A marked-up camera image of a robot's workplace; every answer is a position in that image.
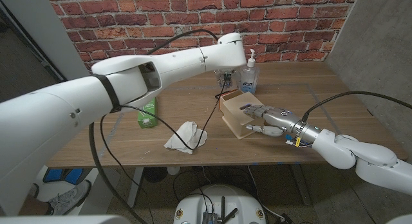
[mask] white robotic arm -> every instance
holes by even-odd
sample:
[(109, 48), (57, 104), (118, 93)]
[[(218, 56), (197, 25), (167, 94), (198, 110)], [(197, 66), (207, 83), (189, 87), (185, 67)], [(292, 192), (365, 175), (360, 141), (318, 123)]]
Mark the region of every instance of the white robotic arm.
[[(142, 107), (173, 82), (246, 64), (241, 36), (164, 55), (128, 55), (92, 67), (105, 75), (120, 105)], [(0, 207), (17, 215), (39, 169), (77, 133), (113, 109), (98, 77), (63, 82), (0, 104)]]
[(412, 195), (412, 165), (399, 160), (390, 149), (377, 144), (359, 142), (348, 135), (338, 135), (310, 124), (285, 109), (270, 106), (250, 106), (244, 113), (262, 117), (272, 126), (248, 126), (249, 129), (270, 136), (280, 136), (283, 131), (296, 134), (299, 142), (312, 144), (328, 163), (338, 169), (350, 169), (356, 164), (356, 173), (363, 180), (389, 189)]

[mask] wooden table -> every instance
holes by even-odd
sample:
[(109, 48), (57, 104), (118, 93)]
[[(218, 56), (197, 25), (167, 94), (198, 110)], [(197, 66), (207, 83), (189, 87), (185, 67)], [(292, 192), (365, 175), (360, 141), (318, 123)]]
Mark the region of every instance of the wooden table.
[[(265, 105), (293, 111), (301, 117), (316, 102), (348, 91), (341, 80), (323, 62), (264, 63), (256, 90), (256, 97)], [(195, 121), (202, 128), (216, 101), (213, 72), (174, 83), (158, 96), (159, 116), (176, 130), (185, 121)], [(310, 148), (285, 144), (285, 138), (273, 138), (254, 133), (238, 140), (225, 125), (222, 112), (216, 110), (206, 127), (206, 144), (193, 154), (166, 149), (164, 144), (172, 133), (163, 124), (152, 129), (141, 129), (137, 112), (125, 113), (117, 125), (119, 114), (110, 114), (104, 121), (108, 136), (116, 126), (109, 146), (125, 166), (193, 166), (245, 165), (277, 163), (326, 163)], [(338, 98), (319, 107), (308, 122), (320, 127), (351, 135), (362, 142), (371, 142), (390, 148), (400, 159), (407, 153), (388, 131), (373, 117), (356, 96)], [(103, 166), (117, 166), (104, 150), (98, 121), (95, 124), (97, 151)], [(48, 167), (93, 167), (88, 131), (83, 130), (47, 163)]]

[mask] sneaker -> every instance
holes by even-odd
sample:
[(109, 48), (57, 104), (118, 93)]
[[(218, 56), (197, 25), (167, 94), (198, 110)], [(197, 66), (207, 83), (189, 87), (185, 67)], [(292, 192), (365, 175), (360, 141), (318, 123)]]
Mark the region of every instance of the sneaker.
[(88, 180), (84, 180), (72, 188), (72, 190), (50, 199), (48, 203), (53, 209), (50, 215), (65, 215), (74, 207), (78, 207), (86, 199), (90, 189), (91, 183)]
[(33, 198), (37, 198), (37, 195), (39, 195), (39, 186), (36, 183), (33, 183), (28, 194)]

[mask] white tissue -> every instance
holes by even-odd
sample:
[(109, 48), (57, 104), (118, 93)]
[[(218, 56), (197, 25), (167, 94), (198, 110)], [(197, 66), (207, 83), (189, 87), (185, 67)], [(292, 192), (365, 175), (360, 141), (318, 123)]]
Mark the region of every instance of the white tissue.
[[(201, 135), (201, 129), (197, 129), (197, 124), (195, 122), (187, 121), (179, 127), (177, 133), (189, 147), (195, 148)], [(198, 147), (205, 144), (206, 139), (207, 132), (204, 131)], [(184, 153), (192, 154), (193, 152), (192, 150), (188, 149), (175, 134), (173, 134), (173, 136), (167, 141), (164, 146), (166, 148), (176, 149)]]

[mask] hand sanitizer bottle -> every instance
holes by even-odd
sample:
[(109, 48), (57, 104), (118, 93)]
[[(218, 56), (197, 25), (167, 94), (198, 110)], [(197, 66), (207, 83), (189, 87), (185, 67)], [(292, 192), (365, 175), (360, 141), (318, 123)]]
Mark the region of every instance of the hand sanitizer bottle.
[(247, 68), (241, 70), (240, 90), (254, 94), (256, 90), (256, 84), (258, 83), (260, 69), (255, 66), (255, 51), (250, 50), (250, 52), (252, 52), (252, 55), (247, 61)]

